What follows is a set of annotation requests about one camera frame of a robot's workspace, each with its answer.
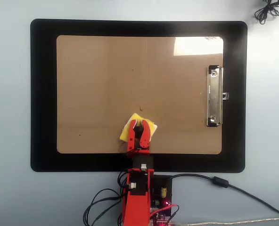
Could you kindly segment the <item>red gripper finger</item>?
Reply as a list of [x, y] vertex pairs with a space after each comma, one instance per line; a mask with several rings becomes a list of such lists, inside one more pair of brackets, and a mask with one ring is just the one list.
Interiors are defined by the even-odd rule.
[[135, 131], [134, 127], [137, 125], [137, 120], [133, 119], [130, 122], [130, 127], [129, 127], [129, 134], [128, 134], [128, 147], [127, 151], [132, 151], [134, 150], [135, 147]]
[[146, 120], [142, 120], [141, 125], [143, 128], [143, 131], [142, 131], [142, 135], [141, 135], [141, 138], [139, 141], [139, 145], [142, 149], [149, 149], [150, 136], [151, 136], [150, 127]]

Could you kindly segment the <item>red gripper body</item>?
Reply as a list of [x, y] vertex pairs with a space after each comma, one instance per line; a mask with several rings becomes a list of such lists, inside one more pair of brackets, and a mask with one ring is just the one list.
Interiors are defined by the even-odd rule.
[[132, 148], [127, 150], [127, 157], [132, 158], [135, 157], [136, 155], [149, 155], [150, 154], [150, 149], [149, 148]]

